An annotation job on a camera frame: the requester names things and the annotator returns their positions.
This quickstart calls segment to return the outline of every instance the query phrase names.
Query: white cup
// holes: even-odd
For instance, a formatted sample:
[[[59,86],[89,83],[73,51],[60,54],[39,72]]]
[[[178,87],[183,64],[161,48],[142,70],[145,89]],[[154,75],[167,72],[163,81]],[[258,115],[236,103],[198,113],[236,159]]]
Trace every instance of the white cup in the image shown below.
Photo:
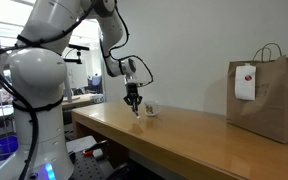
[[[158,110],[157,101],[145,101],[145,115],[146,116],[156,116],[160,111]]]

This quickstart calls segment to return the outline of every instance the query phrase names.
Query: blue light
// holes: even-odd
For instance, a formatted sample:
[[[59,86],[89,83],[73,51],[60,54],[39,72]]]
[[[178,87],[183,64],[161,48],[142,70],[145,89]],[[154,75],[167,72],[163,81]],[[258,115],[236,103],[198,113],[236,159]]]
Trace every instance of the blue light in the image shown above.
[[[45,169],[49,180],[56,180],[55,174],[51,164],[46,164]]]

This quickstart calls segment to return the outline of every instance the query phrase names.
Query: bag handle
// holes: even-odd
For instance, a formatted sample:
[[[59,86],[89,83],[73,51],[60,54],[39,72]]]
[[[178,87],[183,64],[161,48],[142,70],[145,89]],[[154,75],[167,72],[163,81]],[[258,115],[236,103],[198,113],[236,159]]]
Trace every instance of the bag handle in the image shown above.
[[[264,56],[264,55],[263,55],[263,51],[264,51],[265,49],[267,49],[267,50],[270,51],[270,57],[269,57],[269,61],[270,61],[270,60],[271,60],[271,57],[272,57],[272,50],[271,50],[270,48],[268,48],[268,47],[263,47],[263,48],[261,48],[261,49],[259,49],[259,50],[256,51],[256,53],[255,53],[255,55],[254,55],[254,57],[253,57],[252,62],[255,61],[255,58],[256,58],[257,54],[258,54],[260,51],[262,51],[261,61],[264,62],[264,60],[263,60],[263,56]]]
[[[280,53],[280,56],[283,56],[283,55],[282,55],[281,47],[280,47],[277,43],[268,43],[268,44],[265,44],[264,47],[263,47],[263,49],[266,48],[266,47],[269,46],[269,45],[275,45],[275,46],[278,48],[278,51],[279,51],[279,53]]]

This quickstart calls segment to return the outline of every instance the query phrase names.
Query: tag on bag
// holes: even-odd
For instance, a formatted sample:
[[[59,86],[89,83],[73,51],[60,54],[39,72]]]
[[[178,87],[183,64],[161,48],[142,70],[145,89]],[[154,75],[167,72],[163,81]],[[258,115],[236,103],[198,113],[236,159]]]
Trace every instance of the tag on bag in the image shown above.
[[[242,100],[255,100],[256,67],[250,64],[236,67],[235,97]]]

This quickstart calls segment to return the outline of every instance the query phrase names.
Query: paper bag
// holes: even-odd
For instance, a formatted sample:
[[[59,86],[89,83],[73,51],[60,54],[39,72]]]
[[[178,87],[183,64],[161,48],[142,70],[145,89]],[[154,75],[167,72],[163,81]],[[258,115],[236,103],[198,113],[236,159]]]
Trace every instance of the paper bag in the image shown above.
[[[288,57],[282,56],[280,51],[280,57],[276,60],[263,62],[264,48],[260,51],[262,61],[230,62],[227,121],[278,142],[288,143]],[[256,66],[254,101],[236,99],[234,94],[236,67],[245,63]]]

